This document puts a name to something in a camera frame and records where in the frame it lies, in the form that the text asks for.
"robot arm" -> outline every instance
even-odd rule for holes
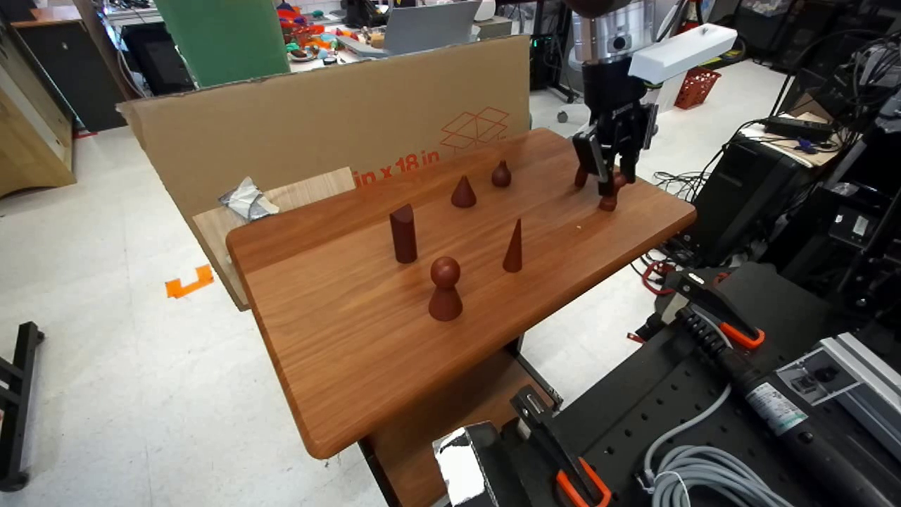
[[[593,175],[600,207],[613,208],[616,189],[635,182],[638,153],[657,131],[657,104],[642,104],[648,84],[730,51],[735,31],[700,25],[658,44],[676,28],[686,0],[565,0],[565,6],[573,25],[571,62],[579,65],[592,110],[588,127],[571,138],[579,155],[573,187],[586,187]]]

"gray floor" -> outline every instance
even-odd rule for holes
[[[726,69],[703,108],[664,108],[638,175],[697,172],[776,89],[758,65]],[[586,108],[541,94],[533,118],[571,135]],[[130,131],[78,141],[75,187],[0,201],[0,239],[0,355],[19,322],[47,335],[31,484],[0,506],[383,506],[357,449],[307,456],[255,325],[223,284],[167,300],[162,282],[205,258]],[[620,270],[528,331],[523,355],[573,400],[635,351],[624,334],[648,313],[649,296]]]

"cardboard box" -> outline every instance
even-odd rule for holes
[[[527,132],[528,39],[127,101],[122,113],[200,239],[191,218],[248,175],[264,191],[348,166],[365,187]]]

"orange tag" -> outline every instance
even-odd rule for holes
[[[196,280],[191,284],[184,284],[179,280],[168,280],[167,282],[167,296],[168,300],[184,300],[184,296],[188,296],[188,294],[193,294],[193,290],[200,290],[200,287],[214,282],[214,270],[209,265],[196,265],[193,270],[196,270]]]

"wooden table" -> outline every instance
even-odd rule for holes
[[[510,189],[493,189],[506,162]],[[312,456],[365,441],[434,391],[468,377],[533,325],[693,224],[693,208],[648,183],[616,213],[573,189],[578,158],[554,132],[528,132],[440,170],[236,229],[231,259]],[[454,208],[471,177],[478,203]],[[396,265],[389,215],[410,203],[419,259]],[[523,270],[500,269],[523,220]],[[434,322],[430,262],[462,265],[457,322]]]

